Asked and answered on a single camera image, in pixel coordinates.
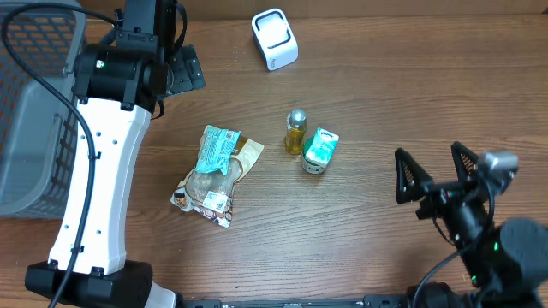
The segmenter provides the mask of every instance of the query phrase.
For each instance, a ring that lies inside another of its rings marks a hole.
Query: white device
[[[104,269],[104,275],[116,273],[126,261],[125,222],[129,189],[140,143],[151,121],[151,113],[138,105],[122,110],[121,103],[109,99],[89,98],[78,104],[95,143],[95,181],[89,214],[74,272],[91,274],[92,268]],[[74,243],[86,195],[88,148],[82,127],[74,170],[68,192],[67,209],[49,260],[56,260],[60,270],[69,264],[70,247]],[[174,292],[152,283],[145,308],[174,308]]]
[[[251,27],[255,44],[270,71],[297,60],[297,41],[281,9],[269,9],[255,15]]]

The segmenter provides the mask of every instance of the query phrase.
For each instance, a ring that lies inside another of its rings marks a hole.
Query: mesh basket
[[[1,1],[0,19],[31,1]],[[76,1],[59,3],[80,6]],[[34,9],[15,17],[9,41],[17,54],[74,103],[72,67],[85,17]],[[0,216],[63,217],[76,148],[77,121],[23,72],[0,46]]]

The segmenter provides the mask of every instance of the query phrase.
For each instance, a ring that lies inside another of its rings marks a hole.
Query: wooden table
[[[268,73],[249,21],[191,22],[187,44],[206,87],[166,101],[134,172],[128,258],[186,299],[322,299],[402,293],[453,252],[417,204],[397,205],[393,153],[410,151],[438,181],[456,178],[450,144],[506,147],[520,171],[497,200],[496,222],[548,223],[548,19],[543,15],[291,21],[297,62]],[[90,24],[90,41],[108,30]],[[309,132],[341,142],[324,175],[283,148],[285,117],[303,108]],[[169,202],[194,166],[207,124],[265,145],[235,188],[220,228]],[[26,267],[47,259],[59,221],[0,220],[0,307],[45,307],[25,290]],[[435,281],[470,290],[460,261]],[[544,301],[548,288],[542,287]]]

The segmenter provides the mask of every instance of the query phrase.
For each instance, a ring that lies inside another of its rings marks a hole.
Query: food package
[[[208,126],[200,140],[203,148],[207,141]],[[230,155],[227,174],[221,169],[210,173],[192,169],[171,197],[171,203],[181,210],[195,210],[205,218],[228,228],[232,222],[232,196],[236,182],[251,170],[265,147],[246,137],[240,136]]]

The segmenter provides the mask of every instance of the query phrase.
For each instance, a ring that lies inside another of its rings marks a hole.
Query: glass bottle
[[[293,110],[288,115],[288,131],[285,135],[285,150],[289,154],[301,154],[302,140],[307,131],[307,115],[304,110]]]

